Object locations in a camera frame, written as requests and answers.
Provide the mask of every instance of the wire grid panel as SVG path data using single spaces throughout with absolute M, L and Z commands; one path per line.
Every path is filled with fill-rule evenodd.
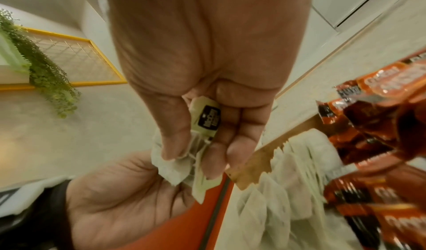
M 65 71 L 71 83 L 123 81 L 89 40 L 34 31 L 28 31 L 28 37 Z

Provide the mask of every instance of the hanging plant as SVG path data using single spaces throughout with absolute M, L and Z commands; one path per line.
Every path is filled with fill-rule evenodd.
M 30 84 L 65 118 L 77 106 L 80 92 L 74 89 L 66 73 L 50 60 L 40 48 L 25 36 L 25 31 L 14 24 L 11 12 L 0 8 L 0 29 L 7 35 L 19 53 L 31 64 Z

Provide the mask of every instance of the black sleeve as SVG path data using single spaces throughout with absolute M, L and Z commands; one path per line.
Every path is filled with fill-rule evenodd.
M 1 250 L 75 250 L 66 207 L 69 180 L 47 188 L 20 225 L 0 235 Z

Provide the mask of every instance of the yellow frame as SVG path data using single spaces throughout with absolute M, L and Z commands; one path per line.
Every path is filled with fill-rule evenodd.
M 124 84 L 127 83 L 124 76 L 118 71 L 118 69 L 115 68 L 115 66 L 108 60 L 108 58 L 99 50 L 98 46 L 93 43 L 93 41 L 89 39 L 79 38 L 76 36 L 69 36 L 34 28 L 27 28 L 22 27 L 28 32 L 35 33 L 35 34 L 41 34 L 41 35 L 48 35 L 48 36 L 56 36 L 60 38 L 70 39 L 70 40 L 78 40 L 78 41 L 85 41 L 88 42 L 90 45 L 93 46 L 93 48 L 102 56 L 102 58 L 105 60 L 105 62 L 110 66 L 110 68 L 116 73 L 116 75 L 120 78 L 118 81 L 96 81 L 96 82 L 74 82 L 71 83 L 72 86 L 78 87 L 78 86 L 95 86 L 95 85 L 109 85 L 109 84 Z M 9 90 L 31 90 L 34 89 L 34 86 L 27 84 L 27 83 L 17 83 L 17 84 L 0 84 L 0 91 L 9 91 Z

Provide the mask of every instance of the hand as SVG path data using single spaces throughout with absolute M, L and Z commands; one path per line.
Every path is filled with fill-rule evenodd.
M 296 59 L 311 0 L 108 1 L 121 66 L 160 128 L 163 158 L 189 143 L 182 96 L 205 95 L 222 118 L 204 173 L 244 164 Z
M 150 152 L 130 155 L 70 182 L 67 210 L 76 250 L 115 249 L 136 241 L 194 202 L 186 185 L 171 186 Z

